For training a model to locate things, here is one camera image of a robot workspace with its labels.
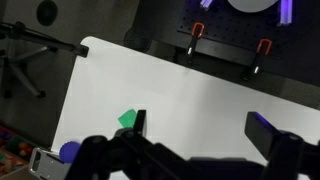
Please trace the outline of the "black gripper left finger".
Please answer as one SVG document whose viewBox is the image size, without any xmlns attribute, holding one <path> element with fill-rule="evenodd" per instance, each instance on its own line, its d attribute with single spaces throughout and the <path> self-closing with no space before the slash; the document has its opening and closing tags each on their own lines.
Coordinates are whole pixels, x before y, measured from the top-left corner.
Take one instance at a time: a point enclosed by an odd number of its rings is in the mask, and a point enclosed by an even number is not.
<svg viewBox="0 0 320 180">
<path fill-rule="evenodd" d="M 116 131 L 116 137 L 145 137 L 147 133 L 147 111 L 146 110 L 138 110 L 135 120 L 135 124 L 131 128 L 121 128 Z"/>
</svg>

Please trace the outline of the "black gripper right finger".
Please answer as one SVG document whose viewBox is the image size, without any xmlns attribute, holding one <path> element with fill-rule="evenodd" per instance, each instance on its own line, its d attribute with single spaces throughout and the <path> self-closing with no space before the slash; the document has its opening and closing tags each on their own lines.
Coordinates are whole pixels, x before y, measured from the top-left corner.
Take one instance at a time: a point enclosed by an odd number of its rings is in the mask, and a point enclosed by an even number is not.
<svg viewBox="0 0 320 180">
<path fill-rule="evenodd" d="M 293 133 L 278 130 L 258 112 L 247 113 L 244 133 L 266 160 L 271 157 L 272 151 L 281 139 L 302 141 Z"/>
</svg>

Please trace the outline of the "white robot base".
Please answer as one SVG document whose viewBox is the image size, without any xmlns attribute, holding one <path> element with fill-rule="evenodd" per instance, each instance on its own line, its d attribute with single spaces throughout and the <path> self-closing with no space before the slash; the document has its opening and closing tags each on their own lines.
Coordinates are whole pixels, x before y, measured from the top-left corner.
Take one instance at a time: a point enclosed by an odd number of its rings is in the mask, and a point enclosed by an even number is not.
<svg viewBox="0 0 320 180">
<path fill-rule="evenodd" d="M 227 0 L 229 4 L 245 13 L 257 13 L 274 5 L 278 0 Z"/>
</svg>

